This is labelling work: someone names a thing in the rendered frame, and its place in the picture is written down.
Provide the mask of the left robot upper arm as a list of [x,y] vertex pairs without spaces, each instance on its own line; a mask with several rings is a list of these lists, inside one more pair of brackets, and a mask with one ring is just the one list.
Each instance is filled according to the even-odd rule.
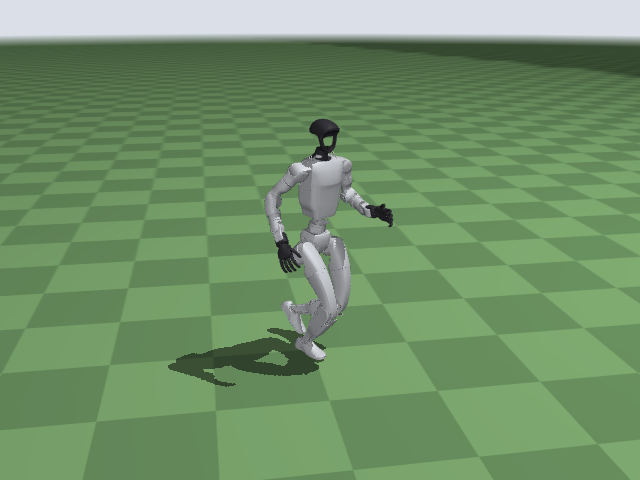
[[343,162],[343,177],[341,184],[341,193],[340,198],[344,203],[349,203],[350,199],[356,195],[354,189],[351,187],[352,184],[352,162],[344,157],[339,157]]

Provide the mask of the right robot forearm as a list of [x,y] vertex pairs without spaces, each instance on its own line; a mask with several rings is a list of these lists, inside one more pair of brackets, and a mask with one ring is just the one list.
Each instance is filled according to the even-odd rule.
[[270,231],[274,236],[275,242],[283,240],[282,232],[285,233],[285,231],[282,225],[281,211],[276,208],[276,197],[273,194],[268,194],[265,198],[265,212],[269,218]]

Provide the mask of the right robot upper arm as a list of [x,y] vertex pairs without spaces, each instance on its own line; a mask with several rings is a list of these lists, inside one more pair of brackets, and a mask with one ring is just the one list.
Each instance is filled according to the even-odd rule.
[[305,181],[311,170],[308,162],[296,162],[288,168],[283,178],[267,193],[267,195],[273,194],[276,197],[276,208],[282,204],[281,195],[288,192],[296,183]]

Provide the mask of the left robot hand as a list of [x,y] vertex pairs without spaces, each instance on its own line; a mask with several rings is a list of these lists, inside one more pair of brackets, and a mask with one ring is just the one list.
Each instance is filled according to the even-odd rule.
[[365,208],[370,209],[370,218],[378,217],[380,220],[389,223],[389,227],[393,225],[393,214],[391,213],[392,210],[385,208],[385,204],[382,204],[381,206],[367,205]]

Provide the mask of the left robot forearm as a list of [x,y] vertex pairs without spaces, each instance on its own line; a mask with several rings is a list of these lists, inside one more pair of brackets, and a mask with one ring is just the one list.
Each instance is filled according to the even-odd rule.
[[355,193],[356,195],[354,195],[350,199],[350,205],[353,208],[355,208],[357,211],[359,211],[361,215],[365,215],[366,217],[371,217],[370,209],[365,208],[369,204],[366,201],[364,201],[356,191]]

